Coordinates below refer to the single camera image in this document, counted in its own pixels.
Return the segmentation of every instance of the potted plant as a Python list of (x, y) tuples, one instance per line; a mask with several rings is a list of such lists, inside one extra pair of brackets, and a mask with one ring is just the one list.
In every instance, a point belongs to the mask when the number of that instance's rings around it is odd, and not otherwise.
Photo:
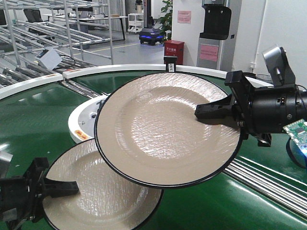
[(163, 40), (170, 40), (172, 37), (172, 17), (173, 17), (173, 0), (163, 0), (165, 6), (161, 8), (162, 17), (159, 18), (162, 24), (159, 29), (161, 29), (161, 35)]

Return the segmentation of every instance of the green conveyor belt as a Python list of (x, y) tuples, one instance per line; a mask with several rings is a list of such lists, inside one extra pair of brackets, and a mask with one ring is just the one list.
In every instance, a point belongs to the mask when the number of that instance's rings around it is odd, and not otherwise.
[[(97, 92), (110, 93), (126, 81), (156, 71), (125, 71), (76, 78)], [(223, 80), (208, 77), (223, 87)], [(74, 145), (67, 125), (70, 113), (87, 99), (57, 83), (36, 87), (0, 101), (0, 148), (13, 154), (8, 177), (23, 174), (34, 157), (52, 163)], [(238, 159), (259, 164), (306, 182), (306, 171), (286, 155), (286, 135), (274, 135), (271, 148), (244, 141)], [(6, 229), (0, 223), (0, 230)], [(51, 230), (43, 219), (23, 230)], [(141, 230), (305, 230), (307, 220), (224, 173), (202, 184), (166, 190), (160, 207)]]

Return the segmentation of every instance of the circuit board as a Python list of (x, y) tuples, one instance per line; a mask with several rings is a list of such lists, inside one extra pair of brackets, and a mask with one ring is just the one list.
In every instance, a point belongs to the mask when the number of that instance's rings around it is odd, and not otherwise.
[(303, 154), (307, 155), (307, 122), (304, 119), (295, 121), (283, 129), (299, 147)]

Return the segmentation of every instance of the plate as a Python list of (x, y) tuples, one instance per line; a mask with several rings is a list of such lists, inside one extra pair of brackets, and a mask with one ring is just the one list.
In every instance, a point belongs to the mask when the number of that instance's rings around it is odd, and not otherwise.
[(79, 194), (46, 197), (46, 218), (57, 230), (131, 230), (157, 208), (162, 190), (132, 183), (119, 176), (101, 158), (95, 141), (78, 144), (60, 156), (47, 178), (76, 181)]
[(218, 86), (184, 73), (156, 73), (113, 92), (95, 121), (97, 147), (109, 166), (136, 183), (184, 187), (210, 179), (235, 157), (240, 130), (205, 125), (196, 105), (220, 100)]

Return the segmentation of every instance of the red trash bin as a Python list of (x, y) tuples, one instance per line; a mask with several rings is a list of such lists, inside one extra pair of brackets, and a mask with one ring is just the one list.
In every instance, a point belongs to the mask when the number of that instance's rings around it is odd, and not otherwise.
[(184, 42), (168, 40), (164, 42), (164, 56), (177, 56), (177, 65), (183, 65)]

